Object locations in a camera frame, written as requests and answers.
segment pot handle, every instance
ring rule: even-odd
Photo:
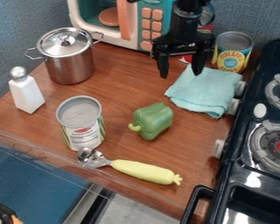
[[[42,57],[36,57],[36,58],[33,58],[32,56],[30,56],[28,54],[29,51],[34,51],[36,50],[37,47],[32,47],[32,48],[29,48],[25,53],[24,53],[24,56],[31,59],[31,60],[42,60],[42,59],[45,59],[46,57],[42,56]]]
[[[104,34],[103,34],[102,32],[99,32],[99,31],[93,31],[93,32],[91,32],[91,34],[101,34],[101,38],[100,38],[100,39],[98,39],[98,40],[96,40],[96,41],[94,42],[94,45],[95,45],[95,44],[97,44],[98,42],[101,42],[101,41],[103,40],[103,36],[104,36]]]

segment can lid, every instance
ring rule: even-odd
[[[86,31],[66,27],[46,33],[39,39],[37,48],[45,56],[64,58],[86,51],[92,43],[93,40]]]
[[[95,98],[77,95],[63,101],[58,106],[56,117],[62,125],[79,129],[91,126],[101,113],[102,106]]]
[[[239,31],[223,32],[217,37],[217,44],[228,50],[243,51],[253,46],[250,36]]]

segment green bell pepper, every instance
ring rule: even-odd
[[[136,110],[133,115],[133,123],[129,124],[129,128],[138,132],[143,139],[152,140],[172,125],[172,118],[172,109],[162,102],[156,102]]]

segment pink button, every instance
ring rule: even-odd
[[[152,34],[151,34],[151,38],[152,39],[157,39],[161,37],[161,33],[160,32],[157,32],[157,31],[154,31]]]
[[[155,32],[160,32],[162,30],[162,23],[160,22],[152,22],[152,30]]]
[[[152,18],[155,20],[161,20],[163,17],[163,11],[162,10],[154,10],[152,12]]]
[[[142,49],[144,49],[145,51],[151,51],[151,49],[152,49],[152,44],[151,44],[151,42],[149,42],[149,41],[142,41],[141,43],[140,43],[140,46],[141,46],[141,48]]]
[[[150,31],[142,31],[142,38],[143,39],[150,39],[151,38],[151,32]]]
[[[151,21],[148,19],[142,20],[142,28],[144,29],[150,29],[151,28]]]
[[[142,16],[144,18],[150,18],[151,17],[151,9],[150,8],[142,8]]]

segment towel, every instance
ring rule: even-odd
[[[228,110],[242,76],[205,67],[195,76],[191,64],[165,92],[178,107],[220,118]]]

